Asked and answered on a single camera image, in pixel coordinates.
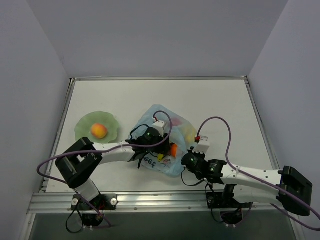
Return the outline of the small orange fake fruit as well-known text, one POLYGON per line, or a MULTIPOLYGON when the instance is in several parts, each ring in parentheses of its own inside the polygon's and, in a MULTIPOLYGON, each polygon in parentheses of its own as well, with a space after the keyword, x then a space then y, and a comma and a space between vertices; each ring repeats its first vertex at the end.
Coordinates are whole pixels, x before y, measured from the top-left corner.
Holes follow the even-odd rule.
POLYGON ((170 155, 175 158, 177 155, 177 150, 178 150, 178 146, 175 143, 172 143, 170 145, 170 155))

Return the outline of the blue translucent plastic bag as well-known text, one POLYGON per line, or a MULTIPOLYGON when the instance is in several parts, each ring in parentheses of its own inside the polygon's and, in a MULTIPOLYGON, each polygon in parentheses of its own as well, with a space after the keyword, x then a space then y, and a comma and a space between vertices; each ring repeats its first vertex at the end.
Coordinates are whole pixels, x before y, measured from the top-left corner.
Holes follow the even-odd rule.
POLYGON ((178 177, 184 169, 181 165, 182 157, 188 152, 188 149, 194 145, 194 142, 188 144, 185 141, 183 128, 193 125, 163 105, 154 104, 142 115, 134 126, 133 129, 138 126, 141 127, 133 133, 133 136, 140 137, 145 132, 146 126, 151 127, 156 120, 166 122, 164 133, 169 134, 170 148, 171 144, 177 145, 176 157, 171 156, 170 152, 168 155, 149 153, 143 158, 140 165, 169 177, 178 177))

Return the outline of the orange fake peach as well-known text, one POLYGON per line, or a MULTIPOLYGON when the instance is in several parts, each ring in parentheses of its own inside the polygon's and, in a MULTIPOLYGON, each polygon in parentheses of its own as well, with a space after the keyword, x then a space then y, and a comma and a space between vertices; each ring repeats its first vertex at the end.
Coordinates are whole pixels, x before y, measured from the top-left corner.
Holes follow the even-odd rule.
POLYGON ((100 123, 94 123, 90 128, 92 136, 98 140, 103 139, 108 134, 108 129, 100 123))

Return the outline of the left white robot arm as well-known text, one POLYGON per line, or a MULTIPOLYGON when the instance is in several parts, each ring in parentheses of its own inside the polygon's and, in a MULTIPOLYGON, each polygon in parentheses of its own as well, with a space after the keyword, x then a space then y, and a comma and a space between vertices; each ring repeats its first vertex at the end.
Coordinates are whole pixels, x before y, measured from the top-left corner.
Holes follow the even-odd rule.
POLYGON ((83 137, 65 152, 67 156, 58 158, 55 165, 68 187, 83 197, 79 202, 95 210, 111 205, 111 201, 102 196, 90 179, 99 165, 138 161, 137 167, 140 168, 147 155, 166 155, 170 146, 169 134, 163 127, 149 126, 138 138, 121 143, 95 144, 83 137))

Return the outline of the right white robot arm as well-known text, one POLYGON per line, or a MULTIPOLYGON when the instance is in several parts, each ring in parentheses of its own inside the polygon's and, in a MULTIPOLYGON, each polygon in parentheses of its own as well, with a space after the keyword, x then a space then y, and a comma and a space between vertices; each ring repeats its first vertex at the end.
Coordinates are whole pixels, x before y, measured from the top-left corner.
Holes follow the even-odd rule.
POLYGON ((189 150, 181 164, 199 181, 224 185, 223 203, 265 203, 283 206, 298 216, 310 215, 312 183, 298 170, 284 166, 281 170, 231 167, 226 161, 206 160, 205 154, 189 150))

